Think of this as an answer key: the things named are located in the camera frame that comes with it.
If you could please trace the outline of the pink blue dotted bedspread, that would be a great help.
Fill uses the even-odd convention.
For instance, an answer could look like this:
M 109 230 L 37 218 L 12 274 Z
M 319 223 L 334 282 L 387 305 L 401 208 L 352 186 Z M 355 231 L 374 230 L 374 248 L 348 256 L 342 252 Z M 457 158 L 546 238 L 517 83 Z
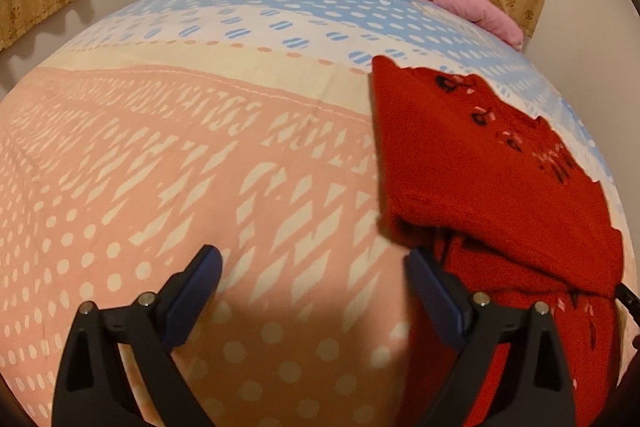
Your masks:
M 454 365 L 383 221 L 372 62 L 477 75 L 620 198 L 521 53 L 423 0 L 141 0 L 1 103 L 1 374 L 51 424 L 73 319 L 148 329 L 205 245 L 170 352 L 219 426 L 409 426 Z

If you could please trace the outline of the red knitted sweater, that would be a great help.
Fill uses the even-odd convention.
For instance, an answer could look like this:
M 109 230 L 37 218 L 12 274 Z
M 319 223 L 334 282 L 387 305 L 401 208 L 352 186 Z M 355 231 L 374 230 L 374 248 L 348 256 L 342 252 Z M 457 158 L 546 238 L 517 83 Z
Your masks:
M 602 186 L 542 118 L 477 75 L 372 62 L 383 221 L 433 251 L 468 291 L 499 305 L 548 303 L 578 425 L 591 424 L 620 366 L 615 288 L 624 248 Z

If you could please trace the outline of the pink folded blanket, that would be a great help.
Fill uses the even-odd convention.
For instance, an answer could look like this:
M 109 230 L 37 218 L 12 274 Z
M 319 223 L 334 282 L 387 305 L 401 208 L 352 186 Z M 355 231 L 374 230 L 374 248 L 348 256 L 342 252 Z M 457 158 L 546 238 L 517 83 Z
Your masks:
M 489 0 L 427 0 L 490 32 L 513 49 L 521 51 L 524 32 L 512 18 Z

